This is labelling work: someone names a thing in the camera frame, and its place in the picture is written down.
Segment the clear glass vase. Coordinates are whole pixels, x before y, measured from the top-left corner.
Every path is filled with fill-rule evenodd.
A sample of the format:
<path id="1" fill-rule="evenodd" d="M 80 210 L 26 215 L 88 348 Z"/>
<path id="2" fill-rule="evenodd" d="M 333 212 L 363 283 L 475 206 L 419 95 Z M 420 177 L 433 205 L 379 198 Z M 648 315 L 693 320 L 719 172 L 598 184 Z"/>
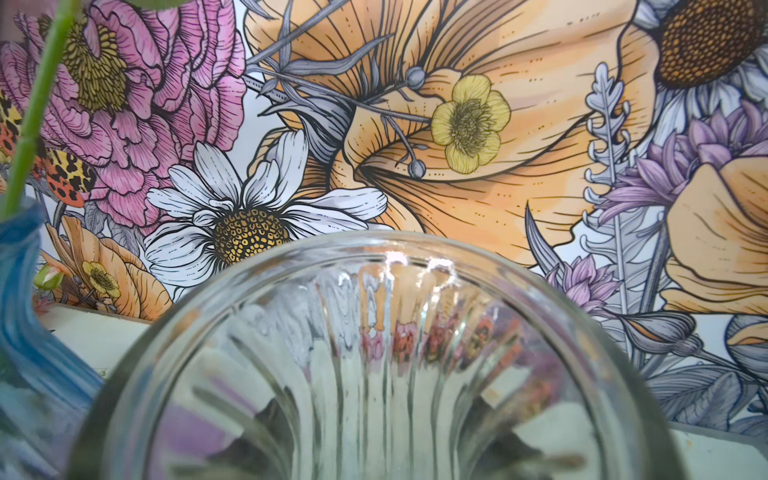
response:
<path id="1" fill-rule="evenodd" d="M 128 350 L 69 479 L 683 479 L 583 310 L 497 255 L 316 237 L 225 269 Z"/>

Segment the cream white rose stem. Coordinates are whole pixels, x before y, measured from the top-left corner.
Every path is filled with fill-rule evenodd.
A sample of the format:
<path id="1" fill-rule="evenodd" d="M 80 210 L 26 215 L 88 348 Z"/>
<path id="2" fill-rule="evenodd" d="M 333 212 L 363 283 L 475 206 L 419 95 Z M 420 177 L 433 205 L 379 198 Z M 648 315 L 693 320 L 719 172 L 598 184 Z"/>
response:
<path id="1" fill-rule="evenodd" d="M 14 217 L 24 195 L 26 179 L 37 156 L 37 145 L 54 84 L 70 30 L 82 10 L 79 0 L 59 1 L 47 32 L 44 49 L 38 64 L 28 108 L 22 121 L 21 137 L 11 163 L 10 178 L 1 201 L 1 220 Z"/>

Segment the purple blue glass vase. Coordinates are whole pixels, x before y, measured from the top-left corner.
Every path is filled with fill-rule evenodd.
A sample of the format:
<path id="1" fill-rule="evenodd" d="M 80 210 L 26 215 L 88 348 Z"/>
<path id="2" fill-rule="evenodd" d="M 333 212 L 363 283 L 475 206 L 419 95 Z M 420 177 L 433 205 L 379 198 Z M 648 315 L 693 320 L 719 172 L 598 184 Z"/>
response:
<path id="1" fill-rule="evenodd" d="M 58 479 L 103 379 L 45 328 L 33 278 L 46 219 L 23 200 L 1 223 L 1 476 Z"/>

